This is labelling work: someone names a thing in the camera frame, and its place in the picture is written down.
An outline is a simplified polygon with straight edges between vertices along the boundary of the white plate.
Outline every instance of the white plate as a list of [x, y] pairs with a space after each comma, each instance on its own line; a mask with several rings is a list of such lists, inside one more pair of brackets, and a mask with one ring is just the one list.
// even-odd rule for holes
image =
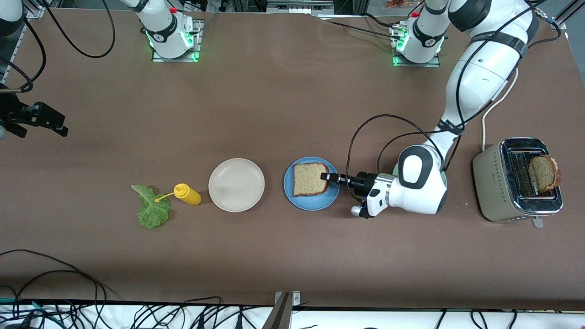
[[250, 160], [222, 162], [209, 178], [209, 196], [220, 209], [230, 213], [248, 210], [264, 193], [264, 174]]

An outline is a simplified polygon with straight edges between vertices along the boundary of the yellow bottle nozzle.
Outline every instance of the yellow bottle nozzle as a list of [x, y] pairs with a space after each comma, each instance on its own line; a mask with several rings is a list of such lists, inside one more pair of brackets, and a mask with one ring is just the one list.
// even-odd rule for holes
[[177, 184], [172, 193], [169, 193], [165, 196], [160, 198], [154, 199], [154, 202], [160, 202], [161, 199], [164, 199], [168, 196], [175, 195], [178, 199], [183, 200], [185, 203], [190, 205], [198, 205], [201, 203], [201, 195], [197, 193], [195, 190], [189, 187], [187, 184]]

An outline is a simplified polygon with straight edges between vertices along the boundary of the white cable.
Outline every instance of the white cable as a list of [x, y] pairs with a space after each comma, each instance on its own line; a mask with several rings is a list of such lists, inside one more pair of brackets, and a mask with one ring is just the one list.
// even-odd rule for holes
[[512, 90], [512, 87], [514, 86], [514, 84], [516, 83], [516, 80], [518, 79], [518, 74], [519, 74], [519, 71], [518, 71], [518, 68], [516, 68], [516, 75], [514, 76], [512, 83], [510, 84], [510, 86], [508, 87], [508, 89], [506, 90], [506, 92], [504, 93], [502, 98], [500, 98], [497, 102], [492, 104], [490, 106], [490, 108], [487, 109], [487, 111], [483, 115], [483, 117], [481, 118], [481, 151], [482, 152], [486, 150], [486, 117], [490, 113], [490, 111], [492, 109], [494, 109], [494, 107], [498, 106], [498, 104], [501, 103], [506, 98], [506, 96], [510, 93], [510, 90]]

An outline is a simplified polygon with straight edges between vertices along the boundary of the plate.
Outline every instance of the plate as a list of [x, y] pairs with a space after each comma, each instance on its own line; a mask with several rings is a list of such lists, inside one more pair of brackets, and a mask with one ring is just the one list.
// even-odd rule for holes
[[308, 156], [303, 157], [302, 159], [298, 159], [297, 161], [293, 162], [290, 167], [288, 167], [287, 172], [284, 174], [284, 194], [286, 194], [287, 198], [292, 202], [292, 204], [296, 205], [298, 208], [308, 211], [316, 211], [329, 207], [329, 205], [335, 201], [335, 198], [339, 194], [339, 185], [335, 183], [329, 183], [327, 191], [316, 196], [294, 197], [294, 165], [311, 162], [324, 163], [327, 165], [330, 173], [337, 172], [335, 167], [333, 167], [329, 161], [321, 159], [320, 157]]
[[209, 178], [209, 196], [221, 210], [246, 211], [260, 201], [264, 193], [264, 174], [257, 164], [246, 159], [222, 162]]

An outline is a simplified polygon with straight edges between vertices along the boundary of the bread crust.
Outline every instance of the bread crust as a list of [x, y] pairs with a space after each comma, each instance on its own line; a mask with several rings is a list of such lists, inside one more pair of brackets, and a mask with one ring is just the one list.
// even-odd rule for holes
[[559, 169], [559, 165], [556, 163], [556, 161], [553, 159], [553, 157], [551, 157], [550, 155], [541, 155], [541, 156], [550, 162], [550, 165], [552, 166], [552, 169], [555, 172], [555, 178], [552, 180], [552, 183], [540, 191], [540, 192], [547, 192], [547, 191], [550, 191], [553, 188], [560, 185], [560, 169]]
[[[300, 166], [300, 165], [311, 165], [311, 164], [317, 164], [317, 165], [323, 165], [323, 167], [325, 167], [325, 173], [329, 173], [329, 167], [327, 167], [326, 164], [322, 163], [322, 162], [308, 162], [308, 163], [297, 163], [294, 166]], [[323, 194], [325, 193], [325, 191], [327, 191], [327, 189], [329, 188], [329, 181], [325, 181], [325, 188], [318, 193], [300, 193], [300, 194], [293, 194], [293, 197], [314, 197], [314, 196], [318, 196], [319, 194]]]

